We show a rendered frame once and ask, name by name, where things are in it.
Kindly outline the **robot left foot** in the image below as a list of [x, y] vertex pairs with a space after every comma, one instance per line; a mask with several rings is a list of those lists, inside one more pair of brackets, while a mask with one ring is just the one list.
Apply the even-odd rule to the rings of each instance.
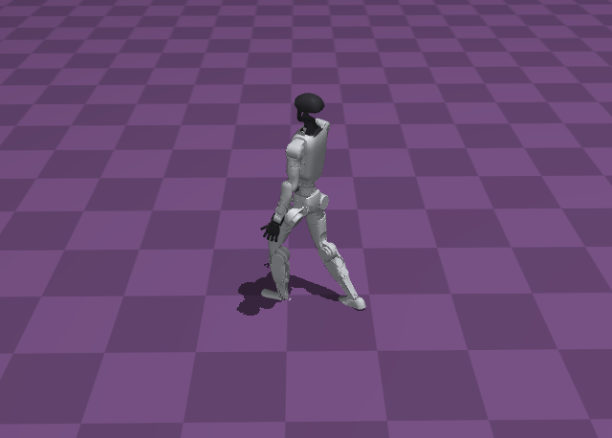
[[[279, 293], [278, 292], [271, 291], [269, 289], [263, 289], [262, 292], [261, 292], [261, 295], [264, 296], [264, 297], [269, 297], [269, 298], [274, 298], [274, 299], [282, 300], [282, 299], [279, 298]], [[288, 299], [288, 297], [287, 297], [287, 299]], [[289, 300], [291, 300], [291, 298]]]

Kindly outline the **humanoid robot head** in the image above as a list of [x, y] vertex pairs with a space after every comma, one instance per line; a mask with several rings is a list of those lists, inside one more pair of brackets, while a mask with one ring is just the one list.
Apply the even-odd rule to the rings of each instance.
[[[297, 109], [298, 121], [304, 122], [303, 127], [307, 128], [306, 132], [303, 131], [303, 127], [300, 129], [300, 131], [305, 132], [305, 134], [308, 136], [315, 137], [318, 135], [323, 128], [321, 129], [321, 127], [316, 124], [316, 119], [311, 117], [308, 113], [320, 112], [324, 108], [323, 100], [315, 94], [305, 93], [296, 97], [295, 107]], [[301, 116], [302, 112], [303, 115]]]

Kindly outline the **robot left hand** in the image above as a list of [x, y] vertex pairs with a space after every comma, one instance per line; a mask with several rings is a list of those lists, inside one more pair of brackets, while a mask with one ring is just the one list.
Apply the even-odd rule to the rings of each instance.
[[[273, 214], [273, 217], [274, 217], [274, 215], [275, 215], [275, 213]], [[282, 221], [281, 221], [281, 223], [280, 223], [280, 224], [276, 223], [276, 222], [273, 220], [273, 217], [272, 217], [272, 219], [271, 219], [271, 223], [268, 223], [268, 225], [267, 225], [267, 226], [262, 227], [262, 228], [261, 228], [261, 230], [266, 229], [266, 231], [265, 231], [265, 233], [264, 233], [263, 237], [265, 237], [265, 236], [268, 234], [268, 236], [267, 236], [267, 240], [269, 240], [269, 239], [270, 239], [270, 236], [272, 236], [272, 237], [271, 237], [271, 241], [273, 241], [273, 238], [275, 237], [274, 242], [277, 242], [277, 237], [278, 237], [279, 232], [280, 232], [280, 228], [279, 228], [279, 227], [282, 225], [282, 223], [283, 223], [283, 221], [284, 221], [285, 216], [283, 217], [283, 219], [282, 219]]]

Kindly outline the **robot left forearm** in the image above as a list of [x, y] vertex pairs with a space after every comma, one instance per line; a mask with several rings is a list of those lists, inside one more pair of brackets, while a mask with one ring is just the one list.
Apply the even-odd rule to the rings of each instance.
[[290, 207], [291, 202], [294, 199], [292, 194], [292, 185], [289, 182], [284, 182], [281, 185], [281, 193], [279, 197], [278, 206], [275, 209], [275, 215], [273, 220], [280, 224], [284, 215], [287, 213], [288, 208]]

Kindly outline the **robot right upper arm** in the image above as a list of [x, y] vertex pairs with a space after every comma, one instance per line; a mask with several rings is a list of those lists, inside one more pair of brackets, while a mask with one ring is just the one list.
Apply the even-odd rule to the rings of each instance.
[[[330, 129], [330, 122], [328, 122], [328, 121], [326, 121], [326, 120], [321, 120], [321, 119], [317, 119], [317, 120], [318, 120], [318, 122], [321, 122], [321, 123], [322, 123], [322, 124], [323, 124], [323, 125], [326, 127], [326, 130], [327, 130], [327, 136], [328, 136], [328, 131], [329, 131], [329, 129]], [[317, 120], [316, 120], [316, 121], [317, 121]], [[327, 143], [326, 143], [326, 144], [327, 144]]]

